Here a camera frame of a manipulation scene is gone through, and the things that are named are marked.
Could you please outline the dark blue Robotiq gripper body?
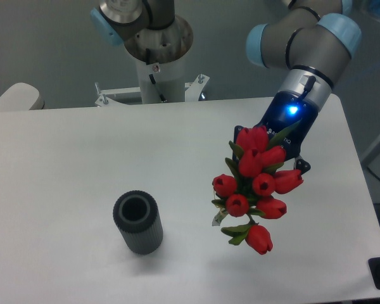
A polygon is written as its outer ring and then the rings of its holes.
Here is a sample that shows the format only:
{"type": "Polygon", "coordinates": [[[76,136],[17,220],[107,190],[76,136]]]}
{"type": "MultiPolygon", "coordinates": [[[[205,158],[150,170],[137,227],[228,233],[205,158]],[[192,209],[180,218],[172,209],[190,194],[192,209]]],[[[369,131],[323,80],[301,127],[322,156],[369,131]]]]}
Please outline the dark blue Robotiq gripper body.
{"type": "Polygon", "coordinates": [[[278,92],[261,121],[252,128],[237,126],[234,143],[244,151],[256,148],[259,152],[274,146],[285,149],[285,159],[300,155],[301,144],[319,114],[318,107],[302,94],[278,92]]]}

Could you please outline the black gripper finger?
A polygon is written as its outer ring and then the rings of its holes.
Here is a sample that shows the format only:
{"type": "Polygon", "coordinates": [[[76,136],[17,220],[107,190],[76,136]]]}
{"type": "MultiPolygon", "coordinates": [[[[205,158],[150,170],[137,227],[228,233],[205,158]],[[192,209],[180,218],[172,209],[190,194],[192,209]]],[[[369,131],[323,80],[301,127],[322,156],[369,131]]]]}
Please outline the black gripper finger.
{"type": "Polygon", "coordinates": [[[301,155],[298,155],[294,159],[294,169],[299,170],[300,174],[303,175],[303,174],[307,173],[308,171],[310,171],[311,164],[309,164],[309,162],[304,160],[301,155]]]}

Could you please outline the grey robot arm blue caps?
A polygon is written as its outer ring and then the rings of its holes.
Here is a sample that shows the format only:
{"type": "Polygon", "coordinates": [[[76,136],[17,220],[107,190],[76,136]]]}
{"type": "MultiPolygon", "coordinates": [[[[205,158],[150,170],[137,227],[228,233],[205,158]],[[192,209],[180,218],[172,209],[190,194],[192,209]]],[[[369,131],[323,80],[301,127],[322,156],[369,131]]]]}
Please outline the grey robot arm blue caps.
{"type": "MultiPolygon", "coordinates": [[[[288,75],[260,120],[270,136],[283,129],[286,159],[307,172],[301,144],[334,86],[354,57],[362,33],[349,17],[351,1],[290,1],[281,21],[255,26],[246,56],[257,66],[285,68],[288,75]]],[[[173,1],[100,1],[91,21],[111,45],[134,59],[144,104],[198,101],[207,82],[184,82],[184,58],[193,44],[190,25],[173,1]]]]}

